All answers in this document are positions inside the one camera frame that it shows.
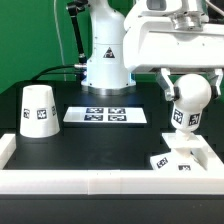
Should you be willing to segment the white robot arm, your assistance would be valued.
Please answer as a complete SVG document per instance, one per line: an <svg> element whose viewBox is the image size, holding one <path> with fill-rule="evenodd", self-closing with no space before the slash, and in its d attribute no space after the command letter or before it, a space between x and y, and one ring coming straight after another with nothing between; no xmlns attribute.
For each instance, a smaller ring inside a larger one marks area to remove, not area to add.
<svg viewBox="0 0 224 224"><path fill-rule="evenodd" d="M89 0L92 55L83 87L118 94L135 86L133 73L156 73L166 99L177 98L168 76L196 72L221 95L224 25L211 24L203 0L137 0L124 16L107 0Z"/></svg>

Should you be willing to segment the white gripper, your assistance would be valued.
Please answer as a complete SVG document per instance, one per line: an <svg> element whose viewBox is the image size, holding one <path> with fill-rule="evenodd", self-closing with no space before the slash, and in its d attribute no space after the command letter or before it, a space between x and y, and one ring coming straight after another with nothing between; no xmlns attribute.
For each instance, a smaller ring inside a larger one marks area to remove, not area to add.
<svg viewBox="0 0 224 224"><path fill-rule="evenodd" d="M156 81L167 101L179 99L179 88L169 76L170 69L214 69L208 73L212 98L221 96L224 77L224 26L205 24L202 31L180 31L169 17L149 16L133 8L124 21L125 67L133 73L159 69Z"/></svg>

